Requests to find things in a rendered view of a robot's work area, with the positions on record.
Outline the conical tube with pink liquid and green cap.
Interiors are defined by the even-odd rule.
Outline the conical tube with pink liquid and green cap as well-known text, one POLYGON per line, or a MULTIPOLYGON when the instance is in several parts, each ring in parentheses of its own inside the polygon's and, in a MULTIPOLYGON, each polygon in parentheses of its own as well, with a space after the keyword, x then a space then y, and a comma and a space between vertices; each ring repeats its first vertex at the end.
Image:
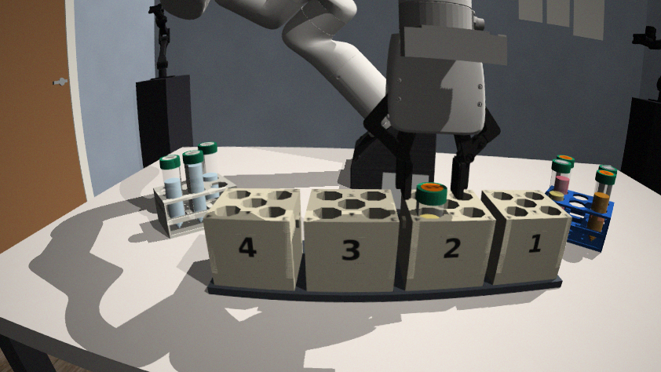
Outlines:
POLYGON ((570 157, 570 156, 566 156, 566 155, 557 155, 557 159, 562 159, 562 160, 568 161, 572 164, 571 171, 568 174, 568 181, 567 181, 567 186, 566 186, 566 191, 565 191, 565 195, 567 195, 569 184, 570 184, 570 179, 571 179, 571 175, 572 175, 572 168, 574 168, 575 159, 570 157))

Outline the blue tube rack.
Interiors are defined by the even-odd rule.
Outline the blue tube rack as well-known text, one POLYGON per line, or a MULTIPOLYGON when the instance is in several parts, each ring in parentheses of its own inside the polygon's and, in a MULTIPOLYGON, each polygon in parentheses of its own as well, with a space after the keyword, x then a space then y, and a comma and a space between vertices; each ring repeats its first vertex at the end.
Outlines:
POLYGON ((572 243, 577 246, 582 246, 587 249, 595 250, 601 253, 608 232, 610 220, 612 217, 614 202, 609 201, 607 213, 597 213, 591 210, 592 200, 593 200, 593 196, 584 195, 582 193, 568 190, 568 194, 564 195, 564 201, 555 201, 555 200, 553 201, 558 206, 566 207, 564 208, 564 211, 566 211, 570 216, 572 216, 572 223, 571 223, 570 231, 568 233, 567 243, 572 243), (576 199, 573 196, 580 196, 587 200, 576 199), (585 207, 573 206, 572 204, 570 204, 570 202, 576 202, 582 204, 585 207), (583 216, 584 218, 571 215, 570 213, 583 216), (586 228, 589 214, 605 219, 601 232, 586 228), (588 235, 597 238, 591 242, 588 238, 588 235))

